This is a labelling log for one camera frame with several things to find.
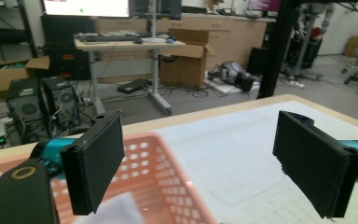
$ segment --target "white wall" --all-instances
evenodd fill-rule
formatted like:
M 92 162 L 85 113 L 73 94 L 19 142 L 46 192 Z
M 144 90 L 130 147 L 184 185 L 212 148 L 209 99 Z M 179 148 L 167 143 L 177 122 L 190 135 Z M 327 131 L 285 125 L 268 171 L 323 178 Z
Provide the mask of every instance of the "white wall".
M 321 14 L 316 20 L 315 26 L 320 27 L 323 19 L 324 14 Z M 324 35 L 319 55 L 341 54 L 352 35 L 358 35 L 358 13 L 350 12 L 345 7 L 335 4 L 335 11 Z

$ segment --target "cardboard box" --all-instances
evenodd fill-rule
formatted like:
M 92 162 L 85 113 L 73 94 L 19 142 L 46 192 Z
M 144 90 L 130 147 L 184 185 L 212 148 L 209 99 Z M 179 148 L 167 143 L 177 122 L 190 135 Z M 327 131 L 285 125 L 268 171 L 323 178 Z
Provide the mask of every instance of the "cardboard box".
M 35 69 L 47 70 L 50 60 L 48 56 L 45 56 L 23 62 L 26 63 L 25 67 L 5 68 L 6 65 L 14 63 L 15 62 L 0 63 L 0 91 L 7 91 L 11 80 L 32 77 Z
M 207 53 L 215 55 L 209 42 L 208 31 L 170 29 L 170 35 L 186 43 L 176 49 L 161 49 L 159 76 L 162 84 L 190 89 L 200 89 L 205 77 Z
M 349 57 L 357 57 L 358 56 L 356 52 L 357 49 L 358 49 L 358 35 L 352 36 L 348 40 L 345 46 L 344 55 Z

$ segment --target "computer tower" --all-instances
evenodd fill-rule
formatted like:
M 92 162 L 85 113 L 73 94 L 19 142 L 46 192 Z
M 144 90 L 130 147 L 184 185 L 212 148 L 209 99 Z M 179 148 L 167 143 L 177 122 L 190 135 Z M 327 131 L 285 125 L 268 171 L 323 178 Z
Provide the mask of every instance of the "computer tower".
M 50 114 L 59 129 L 63 132 L 80 125 L 77 98 L 72 85 L 62 77 L 48 77 L 43 79 L 43 86 Z
M 12 80 L 7 92 L 7 107 L 22 144 L 50 138 L 48 111 L 36 78 Z
M 43 15 L 41 19 L 46 39 L 43 53 L 50 58 L 48 71 L 39 71 L 41 77 L 90 79 L 89 53 L 75 48 L 74 36 L 95 33 L 94 20 L 91 17 L 55 15 Z
M 295 66 L 297 64 L 302 43 L 303 43 L 302 40 L 294 40 L 294 39 L 291 40 L 289 50 L 287 52 L 286 59 L 285 59 L 285 61 L 289 65 Z M 318 56 L 318 52 L 321 44 L 322 44 L 322 40 L 310 40 L 310 42 L 307 45 L 304 58 L 301 62 L 301 68 L 307 69 L 312 67 L 313 61 Z
M 255 76 L 263 75 L 268 56 L 269 49 L 252 48 L 246 72 Z

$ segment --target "desk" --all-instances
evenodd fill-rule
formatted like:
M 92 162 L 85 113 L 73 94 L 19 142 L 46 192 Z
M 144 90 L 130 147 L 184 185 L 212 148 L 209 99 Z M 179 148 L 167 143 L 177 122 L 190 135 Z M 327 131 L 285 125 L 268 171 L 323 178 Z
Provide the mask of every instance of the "desk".
M 123 131 L 161 134 L 219 223 L 331 223 L 319 218 L 272 156 L 280 109 L 314 119 L 337 139 L 358 139 L 358 120 L 294 95 L 136 123 Z M 33 147 L 0 150 L 0 159 L 24 156 Z M 346 217 L 335 222 L 358 223 L 358 184 Z
M 102 114 L 105 112 L 103 108 L 103 104 L 100 99 L 100 95 L 98 93 L 98 82 L 97 78 L 103 76 L 103 72 L 98 75 L 96 73 L 96 65 L 95 62 L 95 52 L 99 50 L 132 50 L 132 49 L 152 49 L 153 53 L 153 88 L 149 92 L 152 99 L 154 99 L 162 109 L 166 110 L 171 114 L 172 107 L 158 94 L 158 50 L 166 49 L 166 48 L 180 48 L 185 43 L 180 41 L 175 41 L 173 44 L 166 43 L 143 43 L 143 44 L 134 44 L 131 41 L 121 41 L 121 42 L 107 42 L 102 44 L 88 43 L 85 44 L 77 39 L 75 39 L 75 46 L 77 49 L 81 49 L 83 51 L 89 52 L 89 63 L 91 69 L 91 82 L 93 89 L 93 103 L 96 108 L 97 114 Z

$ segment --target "monitor screen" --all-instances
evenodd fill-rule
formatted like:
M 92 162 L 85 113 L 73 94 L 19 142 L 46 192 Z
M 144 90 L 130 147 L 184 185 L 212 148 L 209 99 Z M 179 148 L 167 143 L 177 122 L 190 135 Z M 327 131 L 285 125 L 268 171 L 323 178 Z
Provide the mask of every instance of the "monitor screen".
M 281 0 L 250 0 L 248 9 L 261 11 L 279 11 Z
M 182 18 L 182 0 L 155 0 L 157 19 L 180 20 Z M 152 0 L 129 0 L 130 17 L 151 19 Z
M 129 17 L 128 0 L 42 0 L 45 15 Z

